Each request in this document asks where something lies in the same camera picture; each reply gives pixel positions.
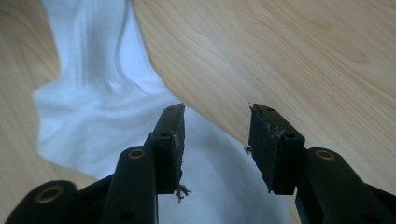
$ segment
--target metal screw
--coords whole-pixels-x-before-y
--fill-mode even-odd
[[[50,203],[55,199],[59,198],[64,193],[64,187],[61,185],[49,186],[46,189],[41,190],[36,196],[35,201],[37,203]]]
[[[335,159],[335,157],[332,153],[325,151],[325,150],[317,150],[317,151],[315,151],[315,155],[317,155],[319,158],[326,160],[326,161],[332,161]]]
[[[131,158],[131,159],[139,159],[139,158],[142,158],[142,157],[144,157],[146,155],[146,151],[145,150],[143,150],[143,149],[135,149],[135,150],[133,150],[133,151],[130,151],[129,153],[128,153],[128,156],[129,156],[129,158]]]

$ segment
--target wood grain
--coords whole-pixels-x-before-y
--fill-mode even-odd
[[[394,1],[134,0],[169,88],[240,141],[248,105],[396,193]]]
[[[134,0],[134,7],[168,87],[224,131],[246,143],[249,104],[269,105],[307,147],[340,153],[365,182],[396,194],[395,1]],[[0,222],[46,181],[80,188],[93,181],[35,152],[31,93],[58,71],[40,1],[0,1]]]
[[[0,222],[33,188],[65,179],[94,180],[40,158],[31,93],[57,77],[58,58],[41,2],[0,1]]]

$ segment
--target white cloth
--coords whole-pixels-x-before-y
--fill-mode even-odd
[[[162,111],[180,101],[150,65],[130,1],[43,0],[61,75],[34,92],[38,152],[103,178],[120,153],[144,143]],[[186,108],[181,203],[159,195],[160,223],[288,223],[241,143]]]

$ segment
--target black plastic part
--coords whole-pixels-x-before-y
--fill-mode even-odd
[[[149,147],[120,154],[101,223],[158,223],[154,155]]]
[[[154,152],[158,194],[180,191],[185,138],[184,109],[184,104],[165,108],[145,143]]]
[[[273,108],[251,107],[248,143],[268,190],[291,195],[302,169],[304,137]]]
[[[372,189],[337,153],[308,149],[304,173],[306,181],[297,186],[296,201],[303,223],[396,223]]]
[[[53,224],[70,222],[76,186],[68,181],[50,181],[32,191],[10,214],[7,224]]]

